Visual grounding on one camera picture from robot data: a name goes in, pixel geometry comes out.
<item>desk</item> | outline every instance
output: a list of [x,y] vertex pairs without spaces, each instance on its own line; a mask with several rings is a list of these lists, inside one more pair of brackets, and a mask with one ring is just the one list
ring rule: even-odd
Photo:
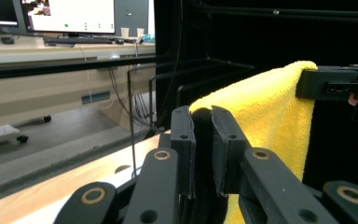
[[[0,43],[0,66],[32,65],[38,63],[82,63],[112,60],[136,55],[153,55],[154,45],[75,45],[67,47],[47,47],[42,37],[20,36],[14,45]],[[128,66],[113,68],[117,79],[118,97],[126,102]],[[155,69],[137,73],[133,80],[134,94],[148,91],[148,79]],[[81,97],[97,92],[110,92],[107,105],[117,108],[117,95],[112,88],[112,80],[107,68],[0,79],[0,125],[43,117],[83,106]],[[127,119],[117,113],[107,114],[125,129],[129,129]]]
[[[136,164],[140,166],[148,151],[157,148],[159,136],[135,145]],[[131,147],[57,175],[44,182],[13,193],[0,200],[0,223],[12,223],[70,196],[78,188],[111,176],[121,165],[132,165]]]

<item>wooden table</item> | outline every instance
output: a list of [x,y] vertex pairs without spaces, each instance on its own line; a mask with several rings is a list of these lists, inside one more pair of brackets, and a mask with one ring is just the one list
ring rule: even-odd
[[[159,135],[135,145],[137,167],[143,164],[148,151],[157,148],[158,140]],[[90,182],[103,181],[112,177],[112,175],[115,175],[115,170],[123,165],[129,165],[133,170],[131,147],[123,148],[118,152],[57,175],[28,189],[13,193],[0,200],[0,224],[13,223],[67,198],[78,188]]]

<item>microfiber towel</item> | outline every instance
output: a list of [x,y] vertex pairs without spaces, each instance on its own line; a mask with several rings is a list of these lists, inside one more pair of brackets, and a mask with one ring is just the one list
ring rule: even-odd
[[[274,151],[302,180],[314,107],[313,100],[296,98],[296,84],[305,69],[317,66],[295,62],[246,78],[200,98],[190,112],[212,105],[229,110],[253,147]],[[229,195],[225,223],[244,223],[238,195]]]

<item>black enclosure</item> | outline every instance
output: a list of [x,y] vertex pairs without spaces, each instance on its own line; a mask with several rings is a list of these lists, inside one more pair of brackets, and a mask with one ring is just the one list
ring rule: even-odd
[[[295,61],[346,66],[358,63],[358,1],[155,0],[156,51],[169,62],[213,57],[255,66],[252,72],[211,81],[181,97],[189,105],[229,83]],[[158,68],[158,74],[178,70]],[[180,86],[226,75],[199,71],[157,81],[158,126],[170,128]],[[358,184],[358,122],[347,102],[315,103],[304,182]]]

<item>chair wheel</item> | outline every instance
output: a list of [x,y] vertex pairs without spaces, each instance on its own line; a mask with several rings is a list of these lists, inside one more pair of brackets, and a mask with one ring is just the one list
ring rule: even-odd
[[21,142],[21,143],[26,143],[28,141],[28,136],[27,135],[22,135],[17,137],[17,141]]
[[51,122],[51,116],[50,116],[50,115],[45,116],[45,117],[43,117],[43,120],[44,120],[45,122]]

